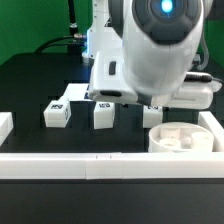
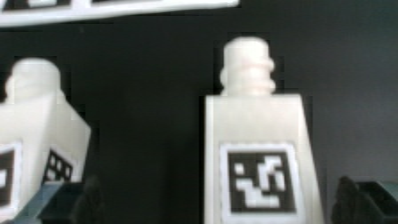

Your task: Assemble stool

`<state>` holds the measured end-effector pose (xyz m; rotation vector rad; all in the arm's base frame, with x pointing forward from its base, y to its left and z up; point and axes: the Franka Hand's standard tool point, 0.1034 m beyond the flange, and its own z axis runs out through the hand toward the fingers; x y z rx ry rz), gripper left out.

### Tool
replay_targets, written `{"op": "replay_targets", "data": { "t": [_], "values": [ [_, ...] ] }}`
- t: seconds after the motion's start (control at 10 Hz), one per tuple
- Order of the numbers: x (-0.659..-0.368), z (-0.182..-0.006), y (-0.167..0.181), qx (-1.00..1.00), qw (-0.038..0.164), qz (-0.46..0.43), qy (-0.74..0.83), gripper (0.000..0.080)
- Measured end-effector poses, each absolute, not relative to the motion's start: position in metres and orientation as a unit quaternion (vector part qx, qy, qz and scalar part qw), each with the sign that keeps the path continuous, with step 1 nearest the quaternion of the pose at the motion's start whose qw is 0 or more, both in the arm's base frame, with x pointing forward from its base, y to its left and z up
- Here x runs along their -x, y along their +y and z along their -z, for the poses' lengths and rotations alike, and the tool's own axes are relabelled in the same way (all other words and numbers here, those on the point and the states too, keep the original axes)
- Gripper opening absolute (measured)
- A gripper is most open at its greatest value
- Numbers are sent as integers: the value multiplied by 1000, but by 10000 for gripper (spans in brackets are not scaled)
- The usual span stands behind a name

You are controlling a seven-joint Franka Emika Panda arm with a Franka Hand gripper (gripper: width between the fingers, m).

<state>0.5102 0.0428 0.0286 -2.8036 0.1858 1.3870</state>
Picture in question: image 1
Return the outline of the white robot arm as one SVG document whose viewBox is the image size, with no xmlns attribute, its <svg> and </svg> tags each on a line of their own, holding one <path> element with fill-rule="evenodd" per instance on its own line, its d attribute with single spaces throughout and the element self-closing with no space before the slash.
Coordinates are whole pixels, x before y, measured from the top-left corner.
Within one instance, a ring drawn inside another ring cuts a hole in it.
<svg viewBox="0 0 224 224">
<path fill-rule="evenodd" d="M 213 0 L 108 0 L 121 46 L 97 53 L 93 101 L 206 109 L 221 82 L 191 66 Z"/>
</svg>

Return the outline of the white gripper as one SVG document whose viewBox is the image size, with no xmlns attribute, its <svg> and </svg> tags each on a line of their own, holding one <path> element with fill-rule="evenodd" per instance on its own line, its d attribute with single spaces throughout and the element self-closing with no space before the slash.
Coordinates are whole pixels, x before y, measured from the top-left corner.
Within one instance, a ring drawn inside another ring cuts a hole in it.
<svg viewBox="0 0 224 224">
<path fill-rule="evenodd" d="M 156 105 L 170 108 L 207 109 L 213 101 L 213 94 L 221 88 L 222 84 L 218 81 L 184 82 L 175 95 L 157 96 Z"/>
</svg>

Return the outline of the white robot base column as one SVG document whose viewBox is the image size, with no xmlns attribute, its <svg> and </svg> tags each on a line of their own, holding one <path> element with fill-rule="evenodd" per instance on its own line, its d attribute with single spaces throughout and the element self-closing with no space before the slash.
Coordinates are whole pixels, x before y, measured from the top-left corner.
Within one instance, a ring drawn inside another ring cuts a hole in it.
<svg viewBox="0 0 224 224">
<path fill-rule="evenodd" d="M 92 63 L 98 51 L 121 46 L 124 0 L 92 0 L 92 25 L 87 30 L 85 63 Z"/>
</svg>

